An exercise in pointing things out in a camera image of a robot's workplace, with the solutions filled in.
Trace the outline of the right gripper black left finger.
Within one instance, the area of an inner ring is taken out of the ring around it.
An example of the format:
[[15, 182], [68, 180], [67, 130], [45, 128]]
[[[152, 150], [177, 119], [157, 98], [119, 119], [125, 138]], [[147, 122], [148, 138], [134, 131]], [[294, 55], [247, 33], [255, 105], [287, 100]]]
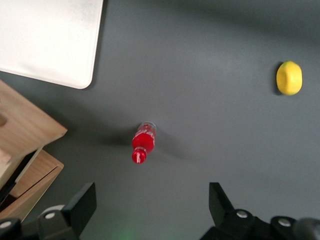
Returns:
[[40, 240], [78, 240], [97, 208], [96, 185], [86, 183], [65, 205], [46, 209], [37, 218]]

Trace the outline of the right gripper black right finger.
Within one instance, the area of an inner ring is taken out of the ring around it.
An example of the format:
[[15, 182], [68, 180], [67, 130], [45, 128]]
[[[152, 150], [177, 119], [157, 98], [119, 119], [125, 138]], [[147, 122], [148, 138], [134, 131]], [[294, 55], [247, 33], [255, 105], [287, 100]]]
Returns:
[[255, 218], [244, 209], [235, 209], [218, 182], [209, 184], [208, 205], [214, 226], [202, 240], [247, 240]]

